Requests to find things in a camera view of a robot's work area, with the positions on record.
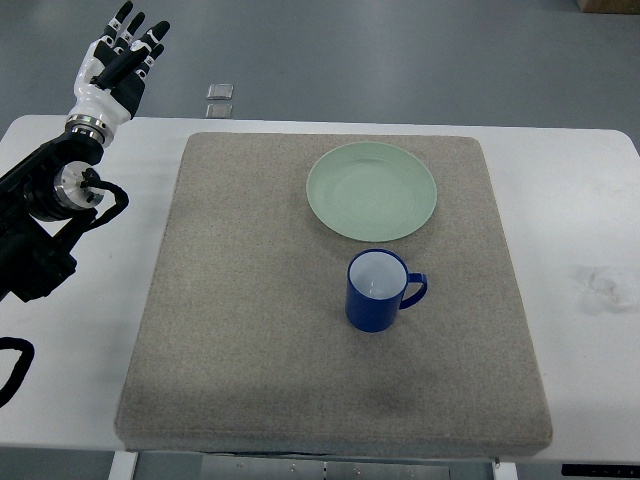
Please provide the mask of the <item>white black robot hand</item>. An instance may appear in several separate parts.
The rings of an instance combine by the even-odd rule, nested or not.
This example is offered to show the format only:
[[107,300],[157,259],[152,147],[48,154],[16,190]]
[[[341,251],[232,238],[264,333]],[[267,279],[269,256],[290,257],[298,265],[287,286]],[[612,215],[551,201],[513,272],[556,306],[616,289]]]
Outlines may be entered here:
[[126,1],[88,47],[74,82],[71,118],[92,118],[110,131],[136,115],[146,77],[163,53],[170,24],[161,21],[137,36],[145,14]]

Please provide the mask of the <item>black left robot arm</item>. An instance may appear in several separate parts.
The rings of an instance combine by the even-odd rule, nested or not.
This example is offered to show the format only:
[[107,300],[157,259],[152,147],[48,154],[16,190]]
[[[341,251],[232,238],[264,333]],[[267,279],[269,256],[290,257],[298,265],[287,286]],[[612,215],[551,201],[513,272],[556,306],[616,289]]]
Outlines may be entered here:
[[121,214],[127,193],[95,167],[113,139],[106,123],[72,115],[1,178],[1,296],[48,296],[76,271],[81,237]]

